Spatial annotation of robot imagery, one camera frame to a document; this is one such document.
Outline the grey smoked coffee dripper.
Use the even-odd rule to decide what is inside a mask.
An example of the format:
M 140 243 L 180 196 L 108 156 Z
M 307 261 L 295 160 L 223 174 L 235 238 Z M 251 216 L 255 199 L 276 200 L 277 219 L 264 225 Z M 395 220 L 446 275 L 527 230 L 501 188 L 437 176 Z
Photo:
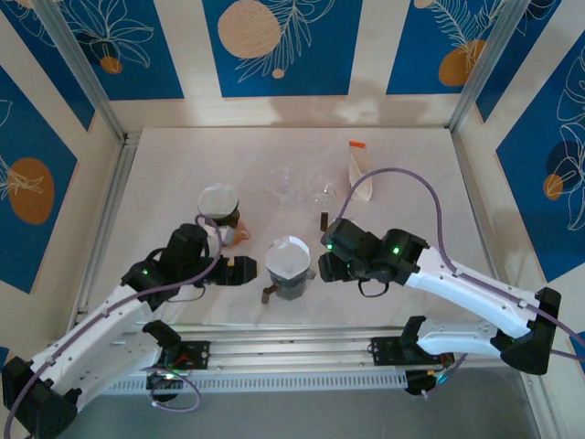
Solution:
M 298 275 L 304 275 L 306 282 L 313 280 L 316 276 L 315 271 L 311 268 L 311 258 L 304 257 L 285 257 L 270 258 L 265 262 L 269 274 L 275 274 L 285 279 L 292 279 Z

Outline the white paper coffee filter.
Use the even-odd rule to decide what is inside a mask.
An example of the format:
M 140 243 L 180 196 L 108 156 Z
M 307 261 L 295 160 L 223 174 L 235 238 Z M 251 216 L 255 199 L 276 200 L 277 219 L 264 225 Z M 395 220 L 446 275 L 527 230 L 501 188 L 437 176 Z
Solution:
M 290 280 L 310 268 L 308 246 L 294 236 L 277 239 L 265 254 L 265 266 L 272 273 Z
M 236 189 L 224 183 L 206 187 L 197 201 L 198 212 L 212 219 L 222 219 L 231 215 L 238 205 L 239 196 Z

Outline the clear glass dripper wooden handle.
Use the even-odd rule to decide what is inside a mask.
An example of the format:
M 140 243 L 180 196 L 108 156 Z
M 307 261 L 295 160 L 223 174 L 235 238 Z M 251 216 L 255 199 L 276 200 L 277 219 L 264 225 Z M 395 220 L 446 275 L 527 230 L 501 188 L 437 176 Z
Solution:
M 307 189 L 306 207 L 310 217 L 317 221 L 319 231 L 326 231 L 339 208 L 334 180 L 323 176 L 313 177 Z

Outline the white orange filter pack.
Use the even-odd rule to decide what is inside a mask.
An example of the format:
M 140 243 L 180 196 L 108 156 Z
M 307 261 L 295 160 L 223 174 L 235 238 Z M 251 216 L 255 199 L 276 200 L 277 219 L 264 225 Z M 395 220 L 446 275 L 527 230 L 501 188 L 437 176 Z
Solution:
M 349 142 L 348 179 L 350 187 L 373 170 L 367 144 L 358 141 Z M 369 201 L 372 197 L 372 179 L 365 179 L 353 192 L 352 199 Z

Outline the clear glass carafe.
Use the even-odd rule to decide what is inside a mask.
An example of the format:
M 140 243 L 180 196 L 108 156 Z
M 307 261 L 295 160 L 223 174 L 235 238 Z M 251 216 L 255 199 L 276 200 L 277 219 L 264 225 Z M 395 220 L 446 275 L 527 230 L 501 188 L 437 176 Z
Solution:
M 302 195 L 297 173 L 287 166 L 271 170 L 267 175 L 265 188 L 270 201 L 284 207 L 295 206 Z

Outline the black controller board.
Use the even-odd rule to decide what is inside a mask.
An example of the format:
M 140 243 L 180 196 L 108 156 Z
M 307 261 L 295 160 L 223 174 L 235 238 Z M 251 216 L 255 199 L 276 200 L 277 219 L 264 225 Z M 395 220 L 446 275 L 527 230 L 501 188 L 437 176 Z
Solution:
M 427 398 L 437 390 L 455 372 L 455 368 L 449 369 L 414 369 L 405 372 L 407 379 L 406 392 L 412 396 Z
M 146 376 L 146 389 L 154 402 L 165 403 L 176 398 L 184 389 L 181 381 L 173 371 L 149 368 Z

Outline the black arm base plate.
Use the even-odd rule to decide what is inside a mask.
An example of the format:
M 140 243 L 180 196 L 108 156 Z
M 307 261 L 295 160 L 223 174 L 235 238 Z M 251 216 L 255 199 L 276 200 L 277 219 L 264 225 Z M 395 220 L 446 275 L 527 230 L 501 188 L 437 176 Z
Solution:
M 452 353 L 429 354 L 415 342 L 400 337 L 372 337 L 367 347 L 375 366 L 451 366 Z
M 164 348 L 157 364 L 179 371 L 206 370 L 210 358 L 209 348 L 209 341 L 180 341 L 170 348 Z

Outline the wide aluminium base rail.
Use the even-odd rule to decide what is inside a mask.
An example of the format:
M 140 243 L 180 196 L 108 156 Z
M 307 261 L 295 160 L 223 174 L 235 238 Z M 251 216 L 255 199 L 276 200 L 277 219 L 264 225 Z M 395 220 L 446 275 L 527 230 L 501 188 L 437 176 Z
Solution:
M 46 365 L 42 377 L 61 387 L 92 380 L 101 384 L 157 364 L 164 348 L 180 341 L 210 342 L 206 370 L 355 369 L 373 367 L 367 347 L 372 337 L 395 337 L 385 327 L 251 328 L 168 325 L 160 320 L 125 328 L 110 318 L 83 331 L 75 327 L 34 358 Z

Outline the aluminium side rail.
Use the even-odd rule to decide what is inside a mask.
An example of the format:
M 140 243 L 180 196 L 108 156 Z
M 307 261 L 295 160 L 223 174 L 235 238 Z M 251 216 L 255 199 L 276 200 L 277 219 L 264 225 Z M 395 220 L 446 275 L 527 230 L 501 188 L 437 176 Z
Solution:
M 95 237 L 92 241 L 89 259 L 81 276 L 78 292 L 69 315 L 67 330 L 75 327 L 88 314 L 90 295 L 95 288 L 101 271 L 104 255 L 131 173 L 141 135 L 141 132 L 128 133 L 116 157 L 115 167 L 113 168 L 111 181 L 101 209 Z
M 524 233 L 520 230 L 520 217 L 495 153 L 474 148 L 458 132 L 452 134 L 452 140 L 490 273 L 498 280 L 517 286 L 520 280 L 514 264 L 526 259 L 521 252 Z M 523 373 L 521 380 L 536 422 L 537 438 L 558 439 L 558 428 L 542 379 Z

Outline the aluminium frame post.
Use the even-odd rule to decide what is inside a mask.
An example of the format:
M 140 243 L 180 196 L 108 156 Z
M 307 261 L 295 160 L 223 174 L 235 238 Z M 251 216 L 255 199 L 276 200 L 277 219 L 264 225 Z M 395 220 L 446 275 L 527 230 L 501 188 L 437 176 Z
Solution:
M 99 78 L 86 58 L 77 39 L 71 31 L 59 7 L 52 0 L 30 0 L 37 17 L 46 29 L 75 77 L 82 91 L 90 101 L 95 112 L 101 117 L 106 128 L 119 145 L 124 145 L 127 133 L 122 128 L 110 105 L 109 97 L 103 89 Z
M 461 96 L 453 110 L 447 128 L 454 134 L 461 126 L 484 85 L 492 74 L 516 26 L 527 8 L 528 0 L 505 0 L 500 17 L 486 40 L 484 49 L 475 63 L 470 77 L 463 87 Z

